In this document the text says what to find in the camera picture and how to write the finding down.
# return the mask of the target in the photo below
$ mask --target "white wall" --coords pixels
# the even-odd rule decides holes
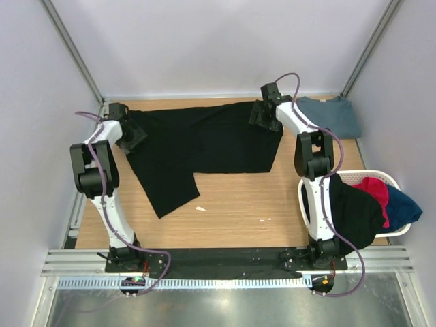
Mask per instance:
[[[436,326],[436,2],[404,1],[350,99],[362,123],[368,168],[388,172],[424,214],[400,241]]]
[[[72,205],[69,146],[97,102],[36,0],[0,4],[0,324],[29,326],[49,248]]]
[[[339,93],[388,0],[54,0],[106,97]],[[290,78],[281,90],[294,89]]]

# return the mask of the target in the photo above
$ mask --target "red wire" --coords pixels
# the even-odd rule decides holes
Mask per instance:
[[[147,273],[147,270],[149,269],[149,262],[146,261],[144,262],[144,273],[142,274],[142,276],[144,277],[145,274]]]
[[[336,266],[334,265],[334,260],[332,260],[332,269],[333,269],[333,276],[332,278],[336,277]]]

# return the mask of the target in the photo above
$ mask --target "black pants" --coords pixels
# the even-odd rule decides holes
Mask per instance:
[[[249,125],[253,104],[131,111],[148,136],[127,159],[159,218],[200,195],[194,172],[271,170],[283,130]]]

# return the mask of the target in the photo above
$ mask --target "blue cloth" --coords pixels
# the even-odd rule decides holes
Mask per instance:
[[[362,136],[352,103],[344,97],[322,101],[301,97],[297,104],[312,123],[328,128],[340,139]]]
[[[388,185],[389,202],[386,213],[389,218],[389,227],[382,228],[382,233],[394,232],[408,223],[414,223],[422,214],[421,208],[402,191]]]

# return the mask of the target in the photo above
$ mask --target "folded teal shirt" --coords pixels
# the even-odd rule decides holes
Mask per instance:
[[[297,104],[301,112],[312,123],[328,128],[340,139],[362,136],[352,103],[344,97],[335,97],[325,101],[301,97]]]

